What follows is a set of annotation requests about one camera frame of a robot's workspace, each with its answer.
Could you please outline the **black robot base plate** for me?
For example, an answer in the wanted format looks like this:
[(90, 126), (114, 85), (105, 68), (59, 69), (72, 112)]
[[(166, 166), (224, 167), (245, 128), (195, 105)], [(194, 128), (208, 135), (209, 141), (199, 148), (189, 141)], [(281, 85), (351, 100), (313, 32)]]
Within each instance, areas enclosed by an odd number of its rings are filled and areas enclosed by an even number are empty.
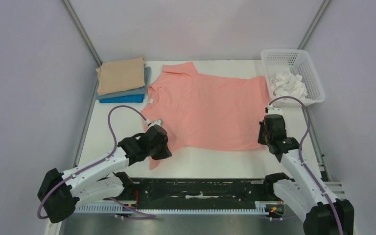
[(269, 192), (263, 179), (132, 178), (116, 197), (137, 209), (251, 209), (255, 202), (280, 199)]

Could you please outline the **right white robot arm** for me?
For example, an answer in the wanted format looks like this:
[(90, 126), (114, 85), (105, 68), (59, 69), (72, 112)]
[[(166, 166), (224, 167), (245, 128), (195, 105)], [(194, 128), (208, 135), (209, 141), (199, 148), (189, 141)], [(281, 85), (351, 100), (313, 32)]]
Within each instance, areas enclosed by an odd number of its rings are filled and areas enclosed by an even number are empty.
[(268, 114), (260, 123), (258, 142), (266, 145), (290, 173), (267, 175), (263, 194), (284, 201), (301, 220), (306, 235), (352, 235), (354, 207), (316, 176), (307, 164), (300, 143), (287, 136), (282, 115)]

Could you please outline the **salmon pink t shirt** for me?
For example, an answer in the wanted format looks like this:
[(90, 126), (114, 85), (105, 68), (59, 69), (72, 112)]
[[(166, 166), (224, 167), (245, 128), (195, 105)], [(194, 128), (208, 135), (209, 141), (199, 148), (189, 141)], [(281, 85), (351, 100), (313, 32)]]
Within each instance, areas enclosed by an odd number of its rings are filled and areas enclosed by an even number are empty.
[(142, 114), (163, 122), (171, 152), (182, 147), (215, 151), (262, 148), (259, 122), (269, 102), (263, 76), (207, 75), (193, 62), (164, 65), (147, 93)]

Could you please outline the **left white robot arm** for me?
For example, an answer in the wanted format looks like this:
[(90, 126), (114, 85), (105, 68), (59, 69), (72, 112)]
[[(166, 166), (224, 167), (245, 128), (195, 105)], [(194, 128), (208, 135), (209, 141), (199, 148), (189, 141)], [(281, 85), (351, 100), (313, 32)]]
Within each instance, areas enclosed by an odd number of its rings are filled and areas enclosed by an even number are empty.
[(83, 166), (63, 172), (49, 170), (37, 193), (41, 202), (37, 216), (58, 223), (89, 203), (118, 196), (130, 199), (134, 187), (123, 170), (147, 157), (171, 157), (167, 144), (166, 130), (160, 124), (151, 124), (146, 132), (124, 138), (112, 150)]

